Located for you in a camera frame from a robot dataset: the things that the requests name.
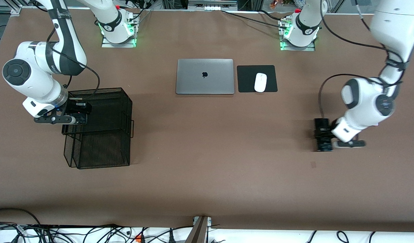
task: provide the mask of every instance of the silver laptop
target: silver laptop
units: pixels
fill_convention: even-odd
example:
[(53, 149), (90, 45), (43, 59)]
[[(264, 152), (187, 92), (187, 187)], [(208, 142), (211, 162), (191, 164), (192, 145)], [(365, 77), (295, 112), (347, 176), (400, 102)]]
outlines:
[(177, 94), (234, 94), (232, 59), (179, 59)]

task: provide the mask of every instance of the basket handle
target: basket handle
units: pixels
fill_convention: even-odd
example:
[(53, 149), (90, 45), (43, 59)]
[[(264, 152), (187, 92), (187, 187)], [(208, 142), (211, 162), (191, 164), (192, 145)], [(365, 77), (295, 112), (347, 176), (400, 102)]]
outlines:
[(134, 130), (134, 127), (135, 127), (135, 121), (134, 120), (131, 120), (130, 122), (132, 123), (132, 129), (131, 129), (131, 133), (130, 133), (130, 138), (133, 138), (133, 130)]

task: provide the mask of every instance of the table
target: table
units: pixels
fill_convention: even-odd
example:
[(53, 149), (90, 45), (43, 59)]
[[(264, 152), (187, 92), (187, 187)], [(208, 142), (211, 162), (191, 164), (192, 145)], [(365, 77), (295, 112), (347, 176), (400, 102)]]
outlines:
[[(170, 227), (208, 214), (223, 228), (414, 231), (414, 54), (395, 114), (361, 133), (367, 147), (317, 153), (321, 82), (337, 73), (376, 76), (383, 51), (326, 29), (315, 52), (280, 51), (276, 28), (219, 11), (154, 11), (141, 23), (136, 48), (101, 48), (93, 14), (71, 13), (101, 87), (122, 87), (133, 101), (131, 166), (69, 168), (61, 127), (34, 123), (25, 97), (4, 82), (1, 68), (17, 45), (45, 40), (52, 30), (46, 13), (24, 9), (10, 18), (0, 45), (0, 207), (29, 209), (43, 224)], [(326, 20), (343, 37), (377, 44), (356, 15)], [(237, 65), (273, 64), (278, 92), (178, 96), (179, 58), (232, 58), (235, 72)], [(346, 80), (324, 89), (330, 119), (345, 111)], [(95, 85), (86, 70), (71, 90)], [(33, 223), (21, 214), (9, 219)]]

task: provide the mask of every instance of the cable connector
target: cable connector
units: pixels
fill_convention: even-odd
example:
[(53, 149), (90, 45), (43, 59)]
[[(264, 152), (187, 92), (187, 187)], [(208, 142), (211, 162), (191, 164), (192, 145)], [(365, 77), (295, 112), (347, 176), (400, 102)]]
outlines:
[(176, 241), (174, 240), (174, 233), (173, 233), (173, 230), (172, 230), (172, 228), (170, 228), (170, 231), (169, 231), (169, 243), (175, 243)]

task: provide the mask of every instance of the black mesh basket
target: black mesh basket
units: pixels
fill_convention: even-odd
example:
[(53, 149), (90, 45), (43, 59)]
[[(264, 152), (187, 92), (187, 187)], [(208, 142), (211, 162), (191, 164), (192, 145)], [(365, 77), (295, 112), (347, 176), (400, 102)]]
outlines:
[[(88, 97), (93, 90), (71, 91)], [(99, 89), (88, 100), (92, 106), (86, 125), (63, 125), (64, 157), (70, 167), (93, 169), (130, 165), (133, 132), (132, 101), (122, 88)]]

